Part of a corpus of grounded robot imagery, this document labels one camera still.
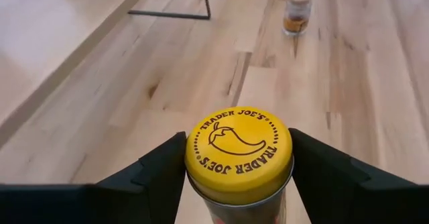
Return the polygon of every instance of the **yellow cap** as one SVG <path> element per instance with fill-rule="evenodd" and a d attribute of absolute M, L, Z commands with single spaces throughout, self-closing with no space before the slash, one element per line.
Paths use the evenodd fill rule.
<path fill-rule="evenodd" d="M 274 115 L 231 107 L 202 120 L 188 136 L 185 163 L 195 187 L 219 203 L 246 205 L 283 186 L 292 139 Z"/>

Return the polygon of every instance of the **wooden surface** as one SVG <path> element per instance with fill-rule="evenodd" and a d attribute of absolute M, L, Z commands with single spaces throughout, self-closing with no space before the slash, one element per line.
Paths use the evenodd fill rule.
<path fill-rule="evenodd" d="M 0 146 L 138 0 L 0 0 Z"/>
<path fill-rule="evenodd" d="M 313 0 L 296 56 L 286 0 L 210 2 L 211 21 L 124 17 L 0 149 L 0 182 L 96 182 L 212 111 L 251 105 L 429 183 L 429 0 Z M 286 192 L 286 223 L 309 223 L 293 182 Z M 210 223 L 189 184 L 176 222 Z"/>

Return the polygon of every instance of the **trader joe's logo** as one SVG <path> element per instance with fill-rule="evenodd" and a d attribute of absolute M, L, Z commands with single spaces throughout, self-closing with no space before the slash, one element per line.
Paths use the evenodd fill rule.
<path fill-rule="evenodd" d="M 254 134 L 248 129 L 249 124 L 235 124 L 236 121 L 225 121 L 222 119 L 244 116 L 249 119 L 243 121 L 256 121 L 257 128 L 269 126 L 269 134 Z M 219 174 L 244 174 L 254 171 L 267 164 L 277 152 L 275 145 L 278 142 L 278 130 L 270 119 L 257 111 L 246 109 L 225 111 L 211 117 L 200 126 L 200 131 L 194 140 L 196 159 L 207 170 Z M 212 159 L 210 156 L 202 156 L 198 145 L 208 144 L 210 147 L 222 152 L 239 164 L 225 164 L 224 161 Z"/>

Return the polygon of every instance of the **black metal frame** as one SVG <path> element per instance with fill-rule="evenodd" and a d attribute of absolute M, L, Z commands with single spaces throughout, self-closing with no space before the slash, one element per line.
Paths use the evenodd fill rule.
<path fill-rule="evenodd" d="M 130 15 L 150 15 L 157 17 L 172 17 L 180 19 L 203 19 L 209 20 L 211 18 L 210 4 L 208 0 L 204 0 L 206 3 L 207 15 L 194 15 L 186 13 L 166 13 L 166 12 L 155 12 L 155 11 L 142 11 L 142 10 L 130 10 L 128 14 Z"/>

